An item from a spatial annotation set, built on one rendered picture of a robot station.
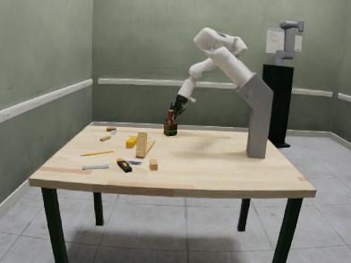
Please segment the yellow rectangular block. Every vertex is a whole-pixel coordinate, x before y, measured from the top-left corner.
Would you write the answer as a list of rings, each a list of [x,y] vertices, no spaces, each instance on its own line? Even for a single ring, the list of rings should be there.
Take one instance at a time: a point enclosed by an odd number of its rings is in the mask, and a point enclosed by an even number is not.
[[[125,142],[125,148],[134,148],[136,146],[137,137],[131,137]]]

